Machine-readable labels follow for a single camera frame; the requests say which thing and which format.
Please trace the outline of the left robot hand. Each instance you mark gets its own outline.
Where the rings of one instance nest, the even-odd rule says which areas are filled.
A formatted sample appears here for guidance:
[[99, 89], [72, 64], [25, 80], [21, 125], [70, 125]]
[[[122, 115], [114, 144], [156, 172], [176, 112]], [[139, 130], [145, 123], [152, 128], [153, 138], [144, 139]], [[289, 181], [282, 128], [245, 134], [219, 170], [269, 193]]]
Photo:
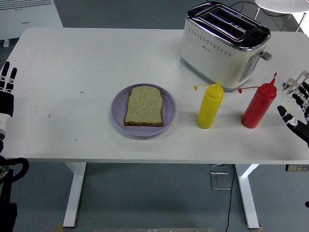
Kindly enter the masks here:
[[6, 135], [6, 127], [14, 112], [14, 81], [17, 74], [17, 68], [13, 68], [8, 81], [6, 77], [9, 71], [10, 63], [5, 62], [0, 74], [0, 140], [2, 141]]

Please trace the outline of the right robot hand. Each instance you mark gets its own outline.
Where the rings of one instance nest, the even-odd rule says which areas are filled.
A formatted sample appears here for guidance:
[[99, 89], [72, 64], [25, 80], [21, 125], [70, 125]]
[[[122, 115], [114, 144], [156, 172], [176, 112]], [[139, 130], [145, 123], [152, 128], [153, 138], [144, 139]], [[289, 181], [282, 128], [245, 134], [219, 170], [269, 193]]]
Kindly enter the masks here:
[[306, 82], [303, 82], [298, 87], [298, 90], [303, 96], [301, 97], [299, 94], [292, 94], [292, 97], [303, 111], [306, 124], [290, 114], [285, 107], [279, 105], [277, 109], [286, 126], [294, 134], [309, 144], [309, 85]]

